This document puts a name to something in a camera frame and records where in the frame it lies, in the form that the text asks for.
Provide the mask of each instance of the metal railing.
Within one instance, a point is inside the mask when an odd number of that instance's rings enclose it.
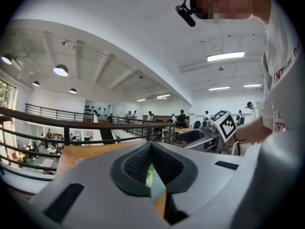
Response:
[[[32,104],[25,104],[25,112],[31,115],[43,116],[46,118],[70,120],[70,121],[91,121],[93,122],[93,115],[76,113],[58,109],[50,109],[40,107]]]
[[[134,137],[115,139],[115,141],[117,141],[117,142],[129,141],[129,140],[134,140],[134,139],[139,139],[139,138],[146,139],[146,141],[152,141],[152,140],[154,140],[153,137],[159,136],[160,134],[161,135],[167,134],[167,135],[164,138],[155,138],[155,141],[162,141],[165,139],[168,139],[169,143],[174,141],[175,123],[156,123],[156,122],[144,121],[144,120],[134,120],[134,121],[136,121],[136,123],[129,123],[129,121],[126,118],[112,117],[112,119],[110,119],[110,121],[112,121],[112,123],[109,123],[109,125],[101,125],[99,123],[92,123],[92,122],[67,121],[67,120],[59,120],[58,118],[50,119],[48,117],[43,117],[41,115],[32,115],[29,113],[15,111],[15,110],[7,109],[4,107],[0,107],[0,114],[2,114],[3,116],[9,117],[9,118],[3,117],[4,121],[9,121],[10,118],[15,118],[15,119],[32,122],[32,123],[63,127],[64,128],[64,139],[63,140],[55,140],[55,139],[48,139],[48,138],[43,138],[43,137],[27,135],[27,134],[5,129],[3,127],[0,127],[0,130],[2,131],[2,133],[5,132],[5,133],[9,133],[9,134],[12,134],[15,136],[20,136],[20,137],[24,137],[24,138],[28,138],[28,139],[32,139],[32,140],[39,140],[39,141],[43,141],[43,142],[62,143],[65,146],[66,145],[79,145],[79,144],[84,145],[84,144],[113,143],[113,139],[112,140],[98,140],[98,141],[71,141],[70,140],[70,128],[75,128],[75,129],[102,129],[102,128],[122,129],[122,130],[127,130],[128,132],[130,132],[132,134],[134,134],[135,131],[140,130],[140,131],[137,131],[137,134]],[[0,146],[5,147],[5,150],[11,149],[11,150],[18,151],[18,152],[24,153],[24,154],[31,154],[31,155],[42,156],[42,157],[60,158],[60,155],[40,153],[40,152],[26,150],[26,149],[20,148],[20,147],[14,147],[14,146],[6,144],[5,139],[3,139],[3,140],[4,140],[4,142],[0,142]],[[53,167],[43,167],[43,166],[27,164],[22,161],[16,161],[16,160],[10,159],[3,155],[0,155],[0,159],[7,160],[9,162],[9,164],[15,163],[15,164],[18,164],[19,166],[30,167],[30,168],[34,168],[34,169],[48,170],[48,171],[56,171],[56,169],[57,169],[57,168],[53,168]]]

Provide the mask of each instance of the ceiling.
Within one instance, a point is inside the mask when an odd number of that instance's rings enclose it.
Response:
[[[152,46],[160,48],[168,59],[173,59],[175,67],[170,72],[181,73],[182,81],[187,82],[193,93],[220,86],[231,86],[230,90],[238,90],[244,84],[263,83],[261,55],[265,27],[258,20],[202,21],[193,16],[196,26],[192,28],[174,9],[183,0],[112,0],[115,3],[113,6],[110,4],[111,0],[64,0],[64,4],[70,4],[70,7],[81,4],[81,9],[85,10],[85,4],[92,3],[94,6],[88,5],[88,12],[98,8],[94,10],[98,13],[104,11],[105,1],[108,5],[105,10],[111,11],[109,16],[120,12],[122,16],[130,15],[130,20],[145,22],[141,30],[134,30],[141,33],[140,37],[151,39]],[[113,18],[103,19],[110,23]],[[121,29],[125,23],[127,27],[126,17],[121,21]],[[7,34],[10,35],[9,43],[6,44],[9,46],[5,50],[13,50],[19,55],[20,61],[26,67],[31,67],[35,74],[57,77],[52,69],[55,65],[64,63],[69,69],[69,76],[135,99],[171,93],[168,87],[158,83],[161,81],[156,77],[144,74],[137,65],[128,63],[124,57],[116,56],[102,43],[91,44],[79,40],[77,35],[66,38],[65,35],[43,28],[7,31]],[[64,40],[68,40],[68,46],[62,45]],[[132,37],[131,40],[135,42],[137,39]],[[236,51],[245,51],[244,57],[207,62],[207,56]]]

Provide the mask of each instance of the black chair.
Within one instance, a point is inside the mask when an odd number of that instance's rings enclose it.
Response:
[[[199,120],[197,120],[195,123],[194,123],[194,129],[198,129],[200,127],[201,123]]]

